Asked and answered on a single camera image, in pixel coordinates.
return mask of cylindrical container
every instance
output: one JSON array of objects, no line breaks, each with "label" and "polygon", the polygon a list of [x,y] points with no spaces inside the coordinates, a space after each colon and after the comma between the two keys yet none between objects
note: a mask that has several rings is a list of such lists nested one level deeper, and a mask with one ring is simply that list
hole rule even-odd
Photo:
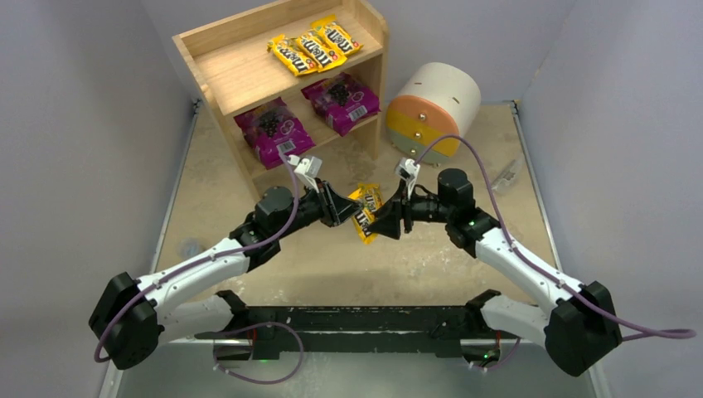
[{"label": "cylindrical container", "polygon": [[[437,137],[463,137],[481,105],[478,85],[463,71],[441,62],[421,66],[390,102],[385,126],[391,142],[416,158]],[[460,142],[445,139],[422,159],[441,164],[453,156]]]}]

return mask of white bracket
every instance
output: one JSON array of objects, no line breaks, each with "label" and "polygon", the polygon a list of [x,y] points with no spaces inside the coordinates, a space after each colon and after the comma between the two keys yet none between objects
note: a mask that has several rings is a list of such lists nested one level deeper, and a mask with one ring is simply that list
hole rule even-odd
[{"label": "white bracket", "polygon": [[295,155],[290,155],[288,157],[288,163],[295,166],[295,170],[293,171],[298,177],[298,180],[305,184],[305,187],[308,187],[317,193],[320,192],[320,188],[318,188],[315,178],[318,176],[318,172],[322,166],[322,159],[315,158],[314,156],[309,158],[300,158]]},{"label": "white bracket", "polygon": [[415,184],[417,183],[417,177],[419,174],[419,164],[415,164],[415,160],[402,158],[398,162],[398,166],[395,167],[395,174],[398,174],[400,178],[405,180],[405,191],[407,197],[413,195],[413,190],[415,189]]}]

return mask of yellow candy bag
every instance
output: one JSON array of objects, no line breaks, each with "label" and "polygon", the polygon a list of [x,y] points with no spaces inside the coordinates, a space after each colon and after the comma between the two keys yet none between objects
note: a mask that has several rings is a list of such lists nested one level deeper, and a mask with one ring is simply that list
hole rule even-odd
[{"label": "yellow candy bag", "polygon": [[312,29],[297,37],[295,42],[318,63],[318,72],[330,70],[347,61],[344,54],[326,46]]},{"label": "yellow candy bag", "polygon": [[307,75],[318,70],[318,64],[300,51],[295,46],[295,42],[287,39],[285,35],[278,35],[271,39],[268,48],[269,51],[274,51],[276,58],[281,60],[295,76]]},{"label": "yellow candy bag", "polygon": [[354,226],[364,244],[369,245],[378,234],[369,232],[369,226],[376,220],[373,213],[383,206],[381,186],[378,184],[359,184],[359,189],[349,194],[349,199],[360,201],[364,208],[354,215]]},{"label": "yellow candy bag", "polygon": [[337,23],[336,19],[337,17],[334,14],[328,15],[311,23],[310,26],[313,27],[318,35],[322,36],[322,39],[330,48],[339,50],[345,56],[350,56],[359,51],[364,45],[354,41],[349,36],[349,33]]}]

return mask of yellow stripe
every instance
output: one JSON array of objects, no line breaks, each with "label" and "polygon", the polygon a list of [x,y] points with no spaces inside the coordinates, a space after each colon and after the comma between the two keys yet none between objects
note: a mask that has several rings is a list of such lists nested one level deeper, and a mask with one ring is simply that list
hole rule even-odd
[{"label": "yellow stripe", "polygon": [[[406,116],[395,109],[387,110],[385,125],[389,129],[394,129],[398,133],[412,139],[416,143],[421,143],[425,147],[430,145],[436,138],[445,135],[445,133],[432,129],[427,124],[423,124],[420,121]],[[420,138],[415,137],[415,132],[417,131],[421,134]],[[458,148],[458,140],[445,139],[437,143],[437,145],[434,145],[432,149],[437,153],[443,154],[444,156],[452,156],[457,152]]]}]

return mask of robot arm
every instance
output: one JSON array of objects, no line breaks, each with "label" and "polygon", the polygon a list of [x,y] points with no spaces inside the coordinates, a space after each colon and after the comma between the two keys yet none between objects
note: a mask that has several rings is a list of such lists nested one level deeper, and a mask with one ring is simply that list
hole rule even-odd
[{"label": "robot arm", "polygon": [[[319,159],[291,156],[289,162],[296,167],[295,174],[303,182],[305,193],[290,226],[277,240],[241,251],[267,240],[286,224],[293,210],[293,194],[285,187],[268,189],[245,222],[209,250],[164,271],[138,279],[122,273],[109,281],[89,320],[98,338],[120,309],[143,294],[109,331],[104,343],[118,369],[137,365],[159,345],[174,339],[224,330],[244,307],[236,295],[225,291],[201,302],[186,301],[223,280],[265,264],[280,252],[279,239],[315,221],[339,226],[361,209],[362,204],[338,195],[326,181],[317,178],[322,163]],[[174,271],[180,273],[161,282]]]},{"label": "robot arm", "polygon": [[[441,222],[449,239],[473,258],[504,274],[535,300],[536,307],[520,303],[489,290],[469,302],[480,310],[488,328],[526,338],[546,349],[554,362],[572,376],[579,375],[618,346],[623,338],[618,325],[586,308],[569,292],[568,285],[601,309],[615,314],[609,291],[598,282],[586,286],[552,268],[514,239],[506,239],[499,222],[476,207],[473,186],[466,173],[445,169],[438,176],[437,194],[418,185],[419,165],[401,159],[396,173],[400,185],[393,197],[376,213],[369,227],[393,239],[400,238],[414,221]],[[559,285],[528,266],[517,248],[533,265],[559,280]]]}]

